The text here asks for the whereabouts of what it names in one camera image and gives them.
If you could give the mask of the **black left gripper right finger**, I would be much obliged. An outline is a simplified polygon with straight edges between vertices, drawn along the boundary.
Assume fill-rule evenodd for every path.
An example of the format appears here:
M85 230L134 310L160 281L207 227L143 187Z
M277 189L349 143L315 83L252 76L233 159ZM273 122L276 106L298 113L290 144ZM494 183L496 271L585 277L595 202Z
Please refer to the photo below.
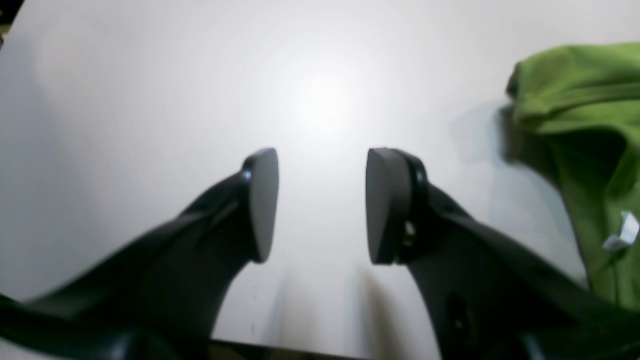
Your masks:
M366 160L371 262L404 265L444 360L637 360L639 313L590 294L474 219L393 148Z

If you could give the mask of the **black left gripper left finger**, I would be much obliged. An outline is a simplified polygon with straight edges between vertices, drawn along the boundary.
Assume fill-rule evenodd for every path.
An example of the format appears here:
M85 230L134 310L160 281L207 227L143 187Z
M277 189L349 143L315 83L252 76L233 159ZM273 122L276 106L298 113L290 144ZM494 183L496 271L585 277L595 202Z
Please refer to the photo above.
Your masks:
M30 301L1 297L1 338L68 360L205 360L226 294L274 242L274 148L203 192L176 218L70 284Z

